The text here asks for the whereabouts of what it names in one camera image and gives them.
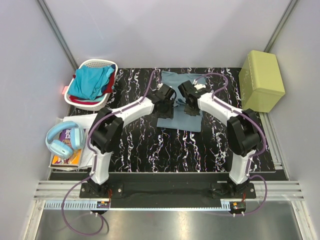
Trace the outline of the grey-blue t shirt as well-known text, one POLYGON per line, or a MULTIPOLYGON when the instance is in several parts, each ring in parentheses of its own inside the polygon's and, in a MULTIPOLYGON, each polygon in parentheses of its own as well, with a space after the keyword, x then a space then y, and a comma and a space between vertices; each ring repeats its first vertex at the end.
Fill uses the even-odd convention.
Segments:
POLYGON ((201 122, 203 113, 200 112, 197 116, 191 116, 184 112, 186 99, 180 93, 178 86, 186 81, 193 82, 200 77, 201 74, 184 73, 178 74, 171 71, 161 72, 161 82, 172 87, 176 91, 176 99, 173 105, 173 119, 158 118, 158 128, 176 129, 182 131, 189 131, 199 133, 201 131, 201 122))

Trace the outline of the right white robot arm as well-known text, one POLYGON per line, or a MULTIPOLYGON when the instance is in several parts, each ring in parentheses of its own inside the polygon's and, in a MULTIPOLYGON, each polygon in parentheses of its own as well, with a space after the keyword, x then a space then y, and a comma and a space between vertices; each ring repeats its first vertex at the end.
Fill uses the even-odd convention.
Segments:
POLYGON ((253 157, 266 149, 266 137, 256 113, 250 108, 243 110, 227 104, 203 84, 188 80, 180 84, 178 90, 186 100, 186 114, 195 116, 203 111, 226 126, 227 143, 233 157, 225 189, 230 197, 239 198, 250 182, 249 168, 253 157))

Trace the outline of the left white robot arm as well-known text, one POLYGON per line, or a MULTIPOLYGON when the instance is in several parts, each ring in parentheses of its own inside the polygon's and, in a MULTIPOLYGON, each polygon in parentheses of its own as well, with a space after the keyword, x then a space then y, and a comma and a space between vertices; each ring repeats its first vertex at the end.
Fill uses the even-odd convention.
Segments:
POLYGON ((89 179, 90 192, 97 198, 108 193, 109 165, 115 148, 119 146, 123 128, 137 119, 156 115, 172 119, 176 91, 161 84, 158 90, 145 93, 138 100, 123 107, 101 109, 96 115, 87 138, 87 146, 93 152, 89 179))

